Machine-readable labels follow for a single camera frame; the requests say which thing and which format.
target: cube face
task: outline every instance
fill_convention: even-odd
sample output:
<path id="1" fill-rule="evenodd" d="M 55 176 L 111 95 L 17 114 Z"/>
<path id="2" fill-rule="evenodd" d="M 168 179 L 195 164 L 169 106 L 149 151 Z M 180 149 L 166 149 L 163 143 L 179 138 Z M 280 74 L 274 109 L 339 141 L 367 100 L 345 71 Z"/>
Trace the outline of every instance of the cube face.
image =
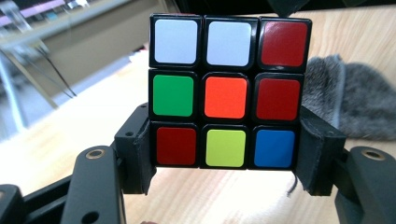
<path id="1" fill-rule="evenodd" d="M 151 119 L 194 119 L 197 106 L 197 76 L 191 72 L 149 71 Z"/>
<path id="2" fill-rule="evenodd" d="M 152 155 L 158 166 L 198 167 L 198 132 L 192 123 L 153 122 Z"/>
<path id="3" fill-rule="evenodd" d="M 149 66 L 195 67 L 201 56 L 202 20 L 194 15 L 152 15 Z"/>
<path id="4" fill-rule="evenodd" d="M 259 123 L 298 121 L 303 75 L 259 74 L 255 79 L 252 117 Z"/>
<path id="5" fill-rule="evenodd" d="M 256 127 L 253 131 L 250 169 L 289 169 L 294 163 L 296 132 L 278 127 Z"/>
<path id="6" fill-rule="evenodd" d="M 293 169 L 311 21 L 155 14 L 150 24 L 153 163 Z"/>
<path id="7" fill-rule="evenodd" d="M 206 125 L 203 128 L 202 168 L 246 169 L 248 130 L 244 126 Z"/>
<path id="8" fill-rule="evenodd" d="M 207 120 L 237 123 L 248 109 L 250 84 L 242 74 L 209 73 L 201 82 L 202 113 Z"/>
<path id="9" fill-rule="evenodd" d="M 259 67 L 266 71 L 303 73 L 312 22 L 301 19 L 261 18 Z"/>
<path id="10" fill-rule="evenodd" d="M 209 69 L 248 70 L 255 59 L 258 20 L 205 17 L 204 64 Z"/>

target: gray fur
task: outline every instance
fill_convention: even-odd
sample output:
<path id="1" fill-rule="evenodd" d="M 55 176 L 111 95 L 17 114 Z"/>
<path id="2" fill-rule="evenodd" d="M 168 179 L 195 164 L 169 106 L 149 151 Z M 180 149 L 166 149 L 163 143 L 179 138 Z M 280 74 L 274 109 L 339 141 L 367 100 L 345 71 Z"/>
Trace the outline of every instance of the gray fur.
<path id="1" fill-rule="evenodd" d="M 303 105 L 348 137 L 396 140 L 396 90 L 367 64 L 312 58 Z"/>

